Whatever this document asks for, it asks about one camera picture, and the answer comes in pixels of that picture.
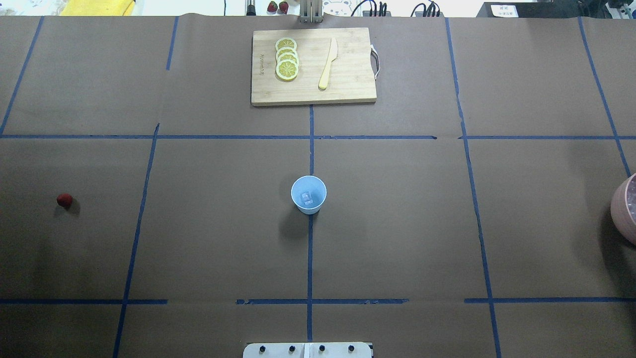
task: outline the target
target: strawberry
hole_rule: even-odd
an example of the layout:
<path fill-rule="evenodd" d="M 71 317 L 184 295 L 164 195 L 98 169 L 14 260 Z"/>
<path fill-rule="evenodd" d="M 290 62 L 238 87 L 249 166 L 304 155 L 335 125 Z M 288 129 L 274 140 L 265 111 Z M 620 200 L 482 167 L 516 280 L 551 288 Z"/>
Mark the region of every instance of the strawberry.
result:
<path fill-rule="evenodd" d="M 270 4 L 267 6 L 267 12 L 275 13 L 278 10 L 278 5 L 276 5 L 275 1 L 270 1 Z"/>
<path fill-rule="evenodd" d="M 279 4 L 279 8 L 280 8 L 280 12 L 286 14 L 287 10 L 289 9 L 289 4 L 287 4 L 287 1 L 283 1 Z"/>

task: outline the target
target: knife handle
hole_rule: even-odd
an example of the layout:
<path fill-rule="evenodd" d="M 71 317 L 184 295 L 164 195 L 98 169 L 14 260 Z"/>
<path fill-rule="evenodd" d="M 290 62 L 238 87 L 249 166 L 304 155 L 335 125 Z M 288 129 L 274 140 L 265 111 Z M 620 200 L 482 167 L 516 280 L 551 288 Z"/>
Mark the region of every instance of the knife handle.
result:
<path fill-rule="evenodd" d="M 318 88 L 321 90 L 327 89 L 329 85 L 329 74 L 331 73 L 331 61 L 327 59 L 327 63 L 324 65 L 324 69 L 322 70 L 322 75 L 320 76 L 320 81 L 318 81 Z"/>

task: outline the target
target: red berry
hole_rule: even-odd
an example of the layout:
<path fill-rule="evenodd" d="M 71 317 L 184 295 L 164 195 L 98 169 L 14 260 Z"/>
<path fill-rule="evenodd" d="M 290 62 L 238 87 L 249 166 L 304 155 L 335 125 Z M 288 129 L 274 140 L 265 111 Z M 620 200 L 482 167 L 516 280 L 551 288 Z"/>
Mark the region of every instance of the red berry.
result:
<path fill-rule="evenodd" d="M 60 194 L 57 197 L 57 204 L 65 209 L 68 209 L 71 207 L 71 204 L 73 204 L 73 197 L 66 193 Z"/>
<path fill-rule="evenodd" d="M 283 1 L 279 4 L 279 8 L 280 8 L 280 12 L 287 13 L 287 10 L 289 9 L 289 4 L 287 4 L 287 1 Z"/>
<path fill-rule="evenodd" d="M 276 5 L 275 1 L 270 1 L 270 4 L 267 6 L 267 12 L 275 13 L 278 10 L 278 5 Z"/>

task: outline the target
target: pink bowl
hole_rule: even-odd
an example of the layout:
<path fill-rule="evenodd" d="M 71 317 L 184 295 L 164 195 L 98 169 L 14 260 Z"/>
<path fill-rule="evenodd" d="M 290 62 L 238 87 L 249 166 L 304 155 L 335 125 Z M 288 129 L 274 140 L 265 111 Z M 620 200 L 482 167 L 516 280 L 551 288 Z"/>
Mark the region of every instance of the pink bowl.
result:
<path fill-rule="evenodd" d="M 634 245 L 636 245 L 636 222 L 630 215 L 630 210 L 627 207 L 627 185 L 632 182 L 636 174 L 625 180 L 612 197 L 612 220 L 618 231 Z"/>

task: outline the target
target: lime slice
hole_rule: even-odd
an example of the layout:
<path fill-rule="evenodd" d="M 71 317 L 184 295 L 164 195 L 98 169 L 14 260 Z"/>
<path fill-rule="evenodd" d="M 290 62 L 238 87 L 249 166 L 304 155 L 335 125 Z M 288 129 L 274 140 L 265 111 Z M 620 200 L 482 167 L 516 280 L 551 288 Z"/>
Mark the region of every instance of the lime slice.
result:
<path fill-rule="evenodd" d="M 298 61 L 298 56 L 292 52 L 286 52 L 280 55 L 279 58 L 276 60 L 276 63 L 280 63 L 281 61 L 284 61 L 284 60 L 292 60 L 296 64 L 300 64 L 300 62 Z"/>
<path fill-rule="evenodd" d="M 298 48 L 298 45 L 292 38 L 282 38 L 276 41 L 276 51 L 280 50 L 283 47 L 291 47 L 296 50 Z"/>
<path fill-rule="evenodd" d="M 298 54 L 296 53 L 296 50 L 294 50 L 291 47 L 282 47 L 280 48 L 278 51 L 276 51 L 276 58 L 278 59 L 280 57 L 280 55 L 282 54 L 295 54 L 296 56 L 298 56 Z"/>
<path fill-rule="evenodd" d="M 298 76 L 298 64 L 292 60 L 283 60 L 276 65 L 276 75 L 283 81 L 291 81 Z"/>

